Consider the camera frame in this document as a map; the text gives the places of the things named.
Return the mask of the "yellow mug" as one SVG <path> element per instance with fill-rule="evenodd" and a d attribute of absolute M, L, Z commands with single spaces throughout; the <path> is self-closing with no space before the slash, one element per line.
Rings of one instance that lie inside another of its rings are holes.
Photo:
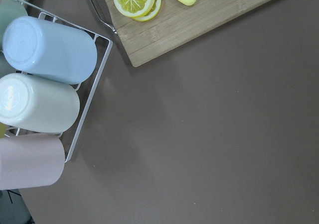
<path fill-rule="evenodd" d="M 3 123 L 0 123 L 0 138 L 3 138 L 6 133 L 6 125 Z"/>

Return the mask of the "pink mug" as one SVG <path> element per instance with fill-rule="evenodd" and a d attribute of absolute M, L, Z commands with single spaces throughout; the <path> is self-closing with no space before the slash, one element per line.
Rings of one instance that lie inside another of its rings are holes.
<path fill-rule="evenodd" d="M 65 153 L 60 139 L 34 133 L 0 139 L 0 189 L 54 184 L 61 176 Z"/>

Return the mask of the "wooden cutting board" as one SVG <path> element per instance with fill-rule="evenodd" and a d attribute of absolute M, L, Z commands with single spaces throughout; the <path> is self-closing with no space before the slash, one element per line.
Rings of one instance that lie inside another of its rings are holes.
<path fill-rule="evenodd" d="M 105 0 L 112 24 L 134 67 L 138 67 L 271 0 L 196 0 L 186 6 L 161 0 L 155 18 L 139 22 Z"/>

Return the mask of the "blue mug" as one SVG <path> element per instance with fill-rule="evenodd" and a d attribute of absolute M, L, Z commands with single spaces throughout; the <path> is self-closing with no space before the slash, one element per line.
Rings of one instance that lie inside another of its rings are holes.
<path fill-rule="evenodd" d="M 2 48 L 17 70 L 70 85 L 88 79 L 97 63 L 97 48 L 88 33 L 31 16 L 7 26 Z"/>

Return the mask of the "white mug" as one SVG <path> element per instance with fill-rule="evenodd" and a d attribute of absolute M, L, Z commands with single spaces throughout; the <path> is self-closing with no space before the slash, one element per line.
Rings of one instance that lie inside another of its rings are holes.
<path fill-rule="evenodd" d="M 61 133 L 80 110 L 76 91 L 68 84 L 12 73 L 0 80 L 0 121 L 35 132 Z"/>

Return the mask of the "green mug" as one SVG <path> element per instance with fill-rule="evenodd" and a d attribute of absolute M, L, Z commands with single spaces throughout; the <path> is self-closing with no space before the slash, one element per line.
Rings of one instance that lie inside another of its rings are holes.
<path fill-rule="evenodd" d="M 16 18 L 28 16 L 26 9 L 17 0 L 0 0 L 0 48 L 7 26 Z"/>

